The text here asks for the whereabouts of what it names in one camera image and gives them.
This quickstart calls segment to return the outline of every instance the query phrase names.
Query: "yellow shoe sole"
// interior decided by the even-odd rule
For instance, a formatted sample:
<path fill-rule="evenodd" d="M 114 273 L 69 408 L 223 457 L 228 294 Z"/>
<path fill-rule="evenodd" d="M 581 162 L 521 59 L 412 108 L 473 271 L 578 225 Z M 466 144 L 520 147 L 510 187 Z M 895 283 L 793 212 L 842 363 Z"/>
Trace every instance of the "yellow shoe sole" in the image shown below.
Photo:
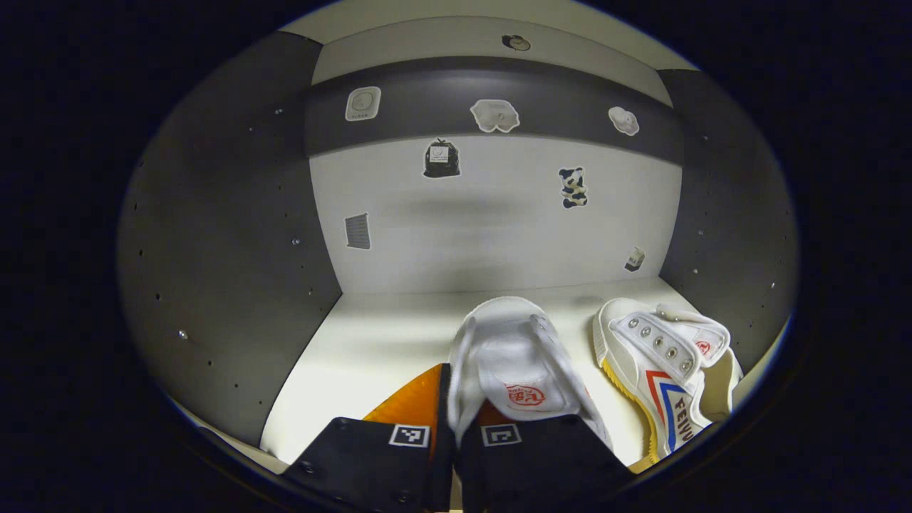
<path fill-rule="evenodd" d="M 592 326 L 593 336 L 604 338 L 604 335 L 602 334 L 601 326 L 598 325 L 598 316 L 597 315 L 593 319 L 592 324 L 593 324 L 593 326 Z M 643 472 L 647 468 L 650 468 L 651 466 L 658 463 L 658 460 L 661 459 L 658 457 L 658 450 L 657 450 L 658 429 L 656 428 L 656 423 L 652 419 L 652 414 L 649 413 L 649 410 L 646 408 L 646 406 L 639 400 L 639 398 L 637 398 L 630 390 L 627 389 L 627 387 L 625 387 L 621 383 L 620 379 L 617 378 L 617 374 L 615 374 L 615 371 L 614 371 L 614 369 L 611 368 L 611 365 L 608 364 L 608 360 L 600 361 L 599 366 L 602 368 L 603 371 L 605 371 L 605 374 L 608 375 L 608 380 L 611 381 L 615 385 L 615 387 L 617 387 L 617 389 L 621 393 L 624 394 L 625 397 L 627 397 L 629 400 L 633 401 L 634 403 L 637 404 L 637 406 L 639 406 L 639 409 L 643 411 L 643 414 L 646 416 L 646 419 L 649 423 L 649 447 L 647 448 L 646 455 L 643 457 L 643 459 L 637 461 L 635 464 L 627 466 L 627 469 L 629 469 L 631 472 L 633 472 L 634 474 L 639 474 L 640 472 Z"/>

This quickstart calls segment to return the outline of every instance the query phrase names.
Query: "gray side wall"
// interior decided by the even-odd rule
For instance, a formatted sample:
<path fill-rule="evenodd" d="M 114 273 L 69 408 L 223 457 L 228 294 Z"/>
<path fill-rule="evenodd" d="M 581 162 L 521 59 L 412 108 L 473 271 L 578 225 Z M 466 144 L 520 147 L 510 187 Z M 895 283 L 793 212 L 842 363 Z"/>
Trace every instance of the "gray side wall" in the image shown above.
<path fill-rule="evenodd" d="M 143 153 L 120 220 L 121 296 L 150 371 L 254 446 L 341 295 L 301 140 L 319 52 L 274 33 L 214 71 Z"/>
<path fill-rule="evenodd" d="M 796 300 L 798 230 L 788 187 L 750 117 L 707 75 L 659 75 L 685 131 L 700 141 L 683 166 L 678 221 L 659 275 L 728 327 L 748 371 Z"/>

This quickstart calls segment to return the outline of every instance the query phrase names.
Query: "white sneaker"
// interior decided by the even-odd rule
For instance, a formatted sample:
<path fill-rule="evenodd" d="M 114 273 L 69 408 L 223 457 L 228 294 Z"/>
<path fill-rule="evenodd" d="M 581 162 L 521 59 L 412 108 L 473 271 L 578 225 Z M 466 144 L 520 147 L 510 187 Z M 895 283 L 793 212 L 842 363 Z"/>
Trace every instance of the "white sneaker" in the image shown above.
<path fill-rule="evenodd" d="M 447 415 L 457 446 L 487 399 L 515 421 L 578 414 L 611 448 L 554 325 L 534 303 L 512 297 L 482 303 L 456 333 L 450 364 Z"/>
<path fill-rule="evenodd" d="M 592 331 L 598 364 L 649 420 L 646 466 L 731 414 L 743 373 L 729 331 L 715 320 L 618 298 L 598 311 Z"/>

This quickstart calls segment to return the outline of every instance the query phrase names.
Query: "red logo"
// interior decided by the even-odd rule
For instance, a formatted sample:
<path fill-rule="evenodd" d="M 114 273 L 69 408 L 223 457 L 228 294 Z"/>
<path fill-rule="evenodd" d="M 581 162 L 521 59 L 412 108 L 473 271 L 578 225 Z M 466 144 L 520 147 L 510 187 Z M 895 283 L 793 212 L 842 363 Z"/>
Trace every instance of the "red logo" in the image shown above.
<path fill-rule="evenodd" d="M 544 402 L 544 394 L 533 386 L 513 385 L 507 387 L 510 401 L 520 406 L 536 406 Z"/>

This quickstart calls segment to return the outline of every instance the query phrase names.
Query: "gray panel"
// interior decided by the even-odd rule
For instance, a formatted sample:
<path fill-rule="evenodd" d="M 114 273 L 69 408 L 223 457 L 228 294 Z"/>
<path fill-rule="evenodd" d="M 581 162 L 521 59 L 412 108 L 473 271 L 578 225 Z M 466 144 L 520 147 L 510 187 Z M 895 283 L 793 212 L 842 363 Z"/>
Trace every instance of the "gray panel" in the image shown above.
<path fill-rule="evenodd" d="M 678 221 L 659 275 L 728 327 L 746 372 L 795 304 L 798 229 L 787 183 L 750 117 L 709 77 L 659 75 L 685 122 L 707 136 L 684 164 Z"/>
<path fill-rule="evenodd" d="M 382 91 L 378 116 L 346 121 L 348 94 L 367 86 Z M 687 142 L 679 116 L 667 105 L 582 71 L 484 57 L 410 60 L 315 85 L 306 95 L 306 153 L 405 137 L 483 134 L 469 111 L 478 99 L 513 104 L 521 124 L 510 135 L 595 142 L 683 162 Z M 637 135 L 615 129 L 607 115 L 615 106 L 637 116 Z"/>
<path fill-rule="evenodd" d="M 300 139 L 318 53 L 276 33 L 213 72 L 142 155 L 120 219 L 121 296 L 150 372 L 254 446 L 341 295 Z"/>

